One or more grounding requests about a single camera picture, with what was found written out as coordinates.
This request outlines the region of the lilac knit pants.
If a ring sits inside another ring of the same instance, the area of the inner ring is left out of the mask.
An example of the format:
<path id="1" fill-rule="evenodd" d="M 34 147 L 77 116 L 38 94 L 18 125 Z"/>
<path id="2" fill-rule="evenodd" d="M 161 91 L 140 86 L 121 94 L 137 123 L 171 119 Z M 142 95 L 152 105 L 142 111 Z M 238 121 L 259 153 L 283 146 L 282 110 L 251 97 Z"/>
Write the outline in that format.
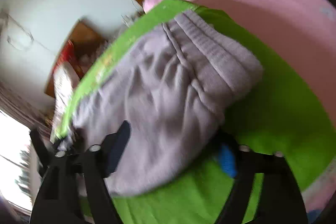
<path id="1" fill-rule="evenodd" d="M 187 10 L 141 36 L 80 100 L 70 124 L 89 147 L 130 123 L 105 183 L 112 196 L 136 196 L 178 176 L 262 75 L 252 52 Z"/>

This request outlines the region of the window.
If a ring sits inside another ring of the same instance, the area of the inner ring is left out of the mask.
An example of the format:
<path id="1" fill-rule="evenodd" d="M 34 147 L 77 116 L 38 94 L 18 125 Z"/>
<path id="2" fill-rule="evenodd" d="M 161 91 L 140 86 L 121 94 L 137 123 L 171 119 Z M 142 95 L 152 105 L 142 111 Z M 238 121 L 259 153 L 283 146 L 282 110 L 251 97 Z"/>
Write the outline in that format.
<path id="1" fill-rule="evenodd" d="M 30 129 L 1 111 L 1 196 L 24 211 L 32 211 L 41 183 Z"/>

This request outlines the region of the green cartoon blanket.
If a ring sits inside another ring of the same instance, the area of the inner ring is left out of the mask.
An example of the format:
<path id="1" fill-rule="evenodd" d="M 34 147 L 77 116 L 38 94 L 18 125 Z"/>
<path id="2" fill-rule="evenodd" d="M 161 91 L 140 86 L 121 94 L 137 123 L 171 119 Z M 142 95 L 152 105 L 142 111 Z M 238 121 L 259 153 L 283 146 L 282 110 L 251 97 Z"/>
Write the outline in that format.
<path id="1" fill-rule="evenodd" d="M 224 11 L 164 0 L 139 18 L 76 87 L 57 135 L 88 144 L 131 124 L 106 184 L 125 223 L 212 223 L 233 180 L 215 134 L 254 151 L 280 150 L 307 188 L 335 157 L 335 128 L 307 83 Z"/>

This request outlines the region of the floral curtain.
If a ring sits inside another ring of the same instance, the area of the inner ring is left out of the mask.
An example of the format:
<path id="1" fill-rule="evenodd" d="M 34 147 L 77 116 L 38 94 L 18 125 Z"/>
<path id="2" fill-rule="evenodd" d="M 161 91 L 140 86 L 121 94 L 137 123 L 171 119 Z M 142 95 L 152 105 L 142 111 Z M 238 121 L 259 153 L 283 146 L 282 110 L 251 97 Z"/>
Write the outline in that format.
<path id="1" fill-rule="evenodd" d="M 1 81 L 1 110 L 29 129 L 36 127 L 39 132 L 50 137 L 52 127 L 46 122 L 46 115 L 28 103 Z"/>

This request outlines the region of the pink floral quilt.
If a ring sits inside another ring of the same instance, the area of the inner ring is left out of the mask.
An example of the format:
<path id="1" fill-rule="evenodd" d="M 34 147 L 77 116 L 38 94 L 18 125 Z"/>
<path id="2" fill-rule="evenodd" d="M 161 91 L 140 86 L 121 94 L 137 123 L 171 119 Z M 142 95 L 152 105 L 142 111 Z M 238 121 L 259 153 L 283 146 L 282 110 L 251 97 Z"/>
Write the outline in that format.
<path id="1" fill-rule="evenodd" d="M 72 65 L 65 61 L 54 71 L 55 111 L 52 120 L 52 132 L 55 133 L 61 123 L 68 103 L 80 79 Z"/>

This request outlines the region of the red pillow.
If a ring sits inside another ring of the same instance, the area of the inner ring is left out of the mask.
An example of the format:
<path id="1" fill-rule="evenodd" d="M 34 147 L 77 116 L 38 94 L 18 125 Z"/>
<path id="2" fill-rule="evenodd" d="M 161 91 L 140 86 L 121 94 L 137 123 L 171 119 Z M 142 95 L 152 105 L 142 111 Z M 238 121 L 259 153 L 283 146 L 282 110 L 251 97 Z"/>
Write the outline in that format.
<path id="1" fill-rule="evenodd" d="M 62 65 L 62 63 L 68 62 L 70 63 L 71 67 L 75 70 L 77 75 L 79 75 L 80 67 L 78 65 L 77 57 L 75 55 L 75 46 L 72 43 L 71 40 L 68 40 L 64 47 L 62 48 L 57 60 L 56 64 L 54 65 L 54 68 L 52 69 L 52 74 L 55 73 L 56 69 Z"/>

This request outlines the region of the left wooden headboard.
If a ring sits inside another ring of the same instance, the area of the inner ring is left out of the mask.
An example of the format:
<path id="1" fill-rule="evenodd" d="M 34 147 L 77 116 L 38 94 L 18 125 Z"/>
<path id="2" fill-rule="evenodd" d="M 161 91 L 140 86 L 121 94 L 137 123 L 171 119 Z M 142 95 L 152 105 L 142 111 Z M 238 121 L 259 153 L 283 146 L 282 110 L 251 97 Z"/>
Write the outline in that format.
<path id="1" fill-rule="evenodd" d="M 94 51 L 96 51 L 98 47 L 106 41 L 106 38 L 86 24 L 84 20 L 78 20 L 75 23 L 69 35 L 64 40 L 61 50 L 56 54 L 55 61 L 52 64 L 51 71 L 45 85 L 44 94 L 47 94 L 52 98 L 55 97 L 53 74 L 60 56 L 64 52 L 64 48 L 67 47 L 69 41 L 73 44 L 73 51 L 71 51 L 71 53 L 74 53 L 76 59 L 79 60 L 84 55 L 94 53 Z"/>

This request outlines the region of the pink bed sheet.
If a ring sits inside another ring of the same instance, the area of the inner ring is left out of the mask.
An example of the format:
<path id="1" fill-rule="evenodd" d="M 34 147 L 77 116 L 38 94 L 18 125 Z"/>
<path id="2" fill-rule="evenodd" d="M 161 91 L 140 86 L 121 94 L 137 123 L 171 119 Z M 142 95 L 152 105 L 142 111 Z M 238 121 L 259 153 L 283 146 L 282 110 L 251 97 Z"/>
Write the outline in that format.
<path id="1" fill-rule="evenodd" d="M 144 0 L 150 11 L 167 0 Z M 335 8 L 327 0 L 185 0 L 238 25 L 264 67 L 258 87 L 227 113 L 228 131 L 256 151 L 283 151 L 308 211 L 335 191 Z"/>

